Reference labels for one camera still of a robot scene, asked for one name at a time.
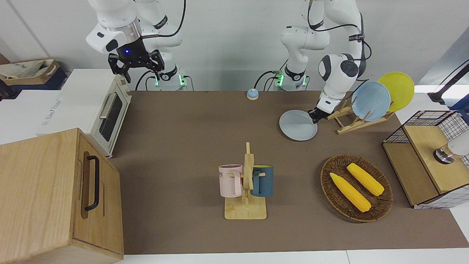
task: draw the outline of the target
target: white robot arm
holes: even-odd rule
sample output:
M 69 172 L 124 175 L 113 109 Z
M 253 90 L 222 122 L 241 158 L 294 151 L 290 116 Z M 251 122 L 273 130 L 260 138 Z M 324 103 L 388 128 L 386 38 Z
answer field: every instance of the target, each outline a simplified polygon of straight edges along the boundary
M 356 78 L 366 68 L 364 58 L 363 19 L 355 0 L 304 0 L 308 13 L 302 14 L 309 27 L 288 26 L 281 40 L 288 50 L 288 63 L 282 69 L 278 86 L 296 91 L 303 83 L 308 57 L 302 49 L 322 50 L 329 44 L 329 33 L 324 28 L 324 14 L 348 33 L 349 53 L 329 54 L 319 64 L 319 74 L 326 81 L 318 105 L 309 114 L 314 123 L 331 114 L 345 97 Z
M 306 6 L 304 10 L 309 10 L 309 0 L 304 0 Z M 311 3 L 311 12 L 307 15 L 302 14 L 307 21 L 318 24 L 318 30 L 324 29 L 322 24 L 324 17 L 324 2 L 313 1 Z M 288 62 L 282 69 L 280 82 L 277 84 L 285 91 L 296 91 L 306 77 L 306 65 L 308 57 L 303 54 L 303 49 L 323 50 L 329 45 L 330 36 L 327 31 L 313 31 L 313 29 L 304 26 L 287 26 L 281 35 L 281 41 L 288 50 Z
M 130 82 L 129 68 L 145 67 L 155 72 L 156 78 L 166 82 L 165 87 L 177 90 L 183 77 L 181 70 L 166 50 L 181 44 L 168 17 L 161 13 L 158 0 L 88 0 L 96 12 L 98 24 L 87 36 L 88 44 L 97 51 L 109 54 L 108 62 L 114 74 L 122 74 Z
M 355 0 L 327 1 L 325 13 L 329 19 L 346 28 L 350 53 L 328 54 L 319 63 L 319 74 L 326 84 L 316 108 L 309 111 L 314 123 L 334 111 L 366 69 L 363 17 Z

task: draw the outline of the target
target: gray plate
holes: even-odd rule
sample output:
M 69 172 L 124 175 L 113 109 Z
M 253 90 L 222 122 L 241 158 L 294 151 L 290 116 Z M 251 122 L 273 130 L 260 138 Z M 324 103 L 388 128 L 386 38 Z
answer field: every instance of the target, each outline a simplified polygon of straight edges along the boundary
M 305 111 L 290 110 L 280 117 L 280 129 L 289 138 L 296 141 L 309 140 L 318 131 L 318 125 L 313 123 Z

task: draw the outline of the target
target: mug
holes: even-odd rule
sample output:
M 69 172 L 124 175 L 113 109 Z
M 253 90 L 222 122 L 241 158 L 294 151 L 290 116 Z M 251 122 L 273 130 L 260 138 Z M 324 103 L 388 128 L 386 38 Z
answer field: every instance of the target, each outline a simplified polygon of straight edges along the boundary
M 252 170 L 252 180 L 254 189 L 251 190 L 252 196 L 269 197 L 273 194 L 273 166 L 272 165 L 254 165 Z
M 228 164 L 218 167 L 220 180 L 220 195 L 226 198 L 234 198 L 242 195 L 242 165 Z

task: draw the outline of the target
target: pink mug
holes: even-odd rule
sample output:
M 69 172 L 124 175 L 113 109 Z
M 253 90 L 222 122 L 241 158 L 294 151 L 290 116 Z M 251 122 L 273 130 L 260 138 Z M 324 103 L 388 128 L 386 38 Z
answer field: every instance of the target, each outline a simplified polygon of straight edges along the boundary
M 218 167 L 220 179 L 220 195 L 234 198 L 242 195 L 242 165 L 229 164 Z

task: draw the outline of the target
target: black cable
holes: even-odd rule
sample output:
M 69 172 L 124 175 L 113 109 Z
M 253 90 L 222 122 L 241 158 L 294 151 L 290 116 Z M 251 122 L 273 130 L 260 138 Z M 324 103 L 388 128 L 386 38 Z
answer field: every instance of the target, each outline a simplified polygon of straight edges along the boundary
M 152 34 L 152 35 L 146 35 L 146 36 L 142 36 L 143 39 L 150 39 L 150 38 L 169 38 L 169 37 L 172 37 L 174 35 L 176 35 L 179 30 L 181 29 L 182 27 L 182 23 L 184 22 L 184 17 L 186 16 L 186 0 L 184 0 L 184 7 L 182 8 L 182 17 L 181 17 L 181 23 L 179 23 L 179 27 L 178 29 L 176 30 L 176 32 L 174 32 L 173 34 L 170 34 L 170 35 L 159 35 L 159 34 Z
M 308 82 L 306 83 L 306 87 L 304 88 L 305 91 L 306 89 L 308 89 L 308 85 L 310 85 L 310 81 L 311 81 L 311 77 L 309 77 L 309 75 L 307 75 L 306 78 L 308 78 Z
M 286 60 L 286 61 L 283 63 L 283 65 L 282 65 L 282 66 L 280 66 L 280 69 L 279 69 L 279 70 L 282 70 L 283 66 L 285 66 L 285 65 L 287 64 L 287 62 L 288 62 L 288 59 L 287 59 L 287 60 Z M 269 91 L 269 90 L 270 90 L 270 87 L 272 86 L 272 83 L 273 83 L 273 79 L 272 79 L 272 81 L 270 82 L 270 84 L 269 84 L 269 88 L 267 88 L 267 91 Z
M 189 79 L 190 79 L 190 85 L 192 86 L 192 90 L 193 90 L 193 91 L 195 91 L 195 90 L 194 90 L 194 81 L 192 80 L 192 77 L 191 77 L 191 76 L 189 76 L 189 75 L 184 75 L 183 77 L 184 77 L 184 78 L 189 78 Z
M 467 62 L 469 62 L 469 60 L 466 60 L 465 62 L 461 63 L 461 65 L 459 65 L 456 69 L 454 69 L 450 74 L 448 74 L 448 76 L 446 76 L 446 78 L 444 78 L 441 83 L 437 86 L 437 88 L 435 89 L 438 90 L 438 88 L 440 87 L 440 85 L 442 85 L 446 79 L 448 79 L 455 71 L 457 71 L 459 68 L 461 68 L 463 65 L 465 65 Z
M 264 75 L 269 74 L 269 73 L 275 73 L 275 72 L 273 70 L 270 70 L 270 71 L 266 71 L 263 74 L 261 74 L 261 76 L 259 76 L 259 78 L 257 78 L 256 84 L 254 84 L 254 89 L 257 87 L 257 83 L 260 81 L 260 79 L 262 77 L 264 77 Z
M 268 79 L 265 81 L 265 83 L 264 83 L 264 89 L 262 89 L 262 91 L 265 91 L 265 87 L 267 86 L 267 83 L 269 82 L 269 80 L 272 80 L 272 81 L 273 81 L 273 80 L 276 79 L 276 78 L 277 78 L 277 77 L 270 77 L 270 78 L 268 78 Z
M 364 39 L 362 39 L 362 41 L 363 41 L 363 44 L 365 44 L 368 47 L 368 49 L 370 50 L 370 55 L 368 55 L 368 57 L 364 58 L 364 59 L 353 59 L 353 61 L 366 61 L 369 58 L 371 58 L 371 54 L 373 53 L 373 51 L 371 50 L 370 45 L 368 45 L 368 43 L 366 43 L 366 41 Z
M 140 84 L 140 82 L 142 81 L 142 79 L 144 78 L 145 75 L 149 74 L 151 72 L 151 70 L 148 70 L 146 71 L 144 74 L 142 74 L 142 76 L 140 76 L 140 79 L 138 79 L 138 82 L 137 82 L 137 85 L 135 86 L 135 91 L 138 89 L 138 85 Z
M 356 90 L 358 90 L 358 88 L 360 88 L 360 86 L 362 86 L 364 83 L 366 83 L 367 81 L 369 81 L 370 79 L 365 79 L 365 80 L 360 80 L 362 83 L 360 83 L 360 85 L 352 92 L 352 94 L 350 96 L 348 96 L 347 98 L 344 98 L 344 100 L 352 97 L 352 95 L 355 93 Z
M 148 85 L 147 85 L 147 83 L 148 83 L 148 79 L 150 79 L 150 78 L 155 79 L 154 76 L 150 76 L 150 77 L 148 77 L 148 78 L 145 80 L 145 90 L 146 90 L 146 91 L 148 91 Z
M 358 26 L 355 25 L 355 24 L 343 24 L 343 25 L 338 25 L 338 26 L 335 26 L 335 27 L 332 27 L 332 28 L 328 28 L 328 29 L 323 29 L 323 30 L 316 30 L 313 28 L 313 26 L 311 25 L 310 23 L 310 10 L 311 10 L 311 6 L 308 7 L 308 26 L 313 30 L 313 31 L 316 31 L 316 32 L 323 32 L 323 31 L 329 31 L 329 30 L 333 30 L 333 29 L 336 29 L 336 28 L 341 28 L 341 27 L 346 27 L 346 26 L 352 26 L 352 27 L 356 27 L 358 29 L 358 31 L 360 32 L 361 34 L 361 30 L 359 30 Z M 368 45 L 368 43 L 366 43 L 366 41 L 364 39 L 362 39 L 363 43 L 369 48 L 370 50 L 370 55 L 367 57 L 367 58 L 364 58 L 364 59 L 353 59 L 353 61 L 366 61 L 368 60 L 369 58 L 371 58 L 371 53 L 372 53 L 372 50 L 371 50 L 371 46 Z
M 346 26 L 356 27 L 356 28 L 358 29 L 358 26 L 355 25 L 355 24 L 343 24 L 343 25 L 338 25 L 338 26 L 335 26 L 335 27 L 332 27 L 332 28 L 322 29 L 322 30 L 314 29 L 313 26 L 312 26 L 311 23 L 310 23 L 310 10 L 311 10 L 311 6 L 308 7 L 308 26 L 309 26 L 313 31 L 316 31 L 316 32 L 323 32 L 323 31 L 329 31 L 329 30 L 333 30 L 333 29 L 336 29 L 336 28 L 346 27 Z

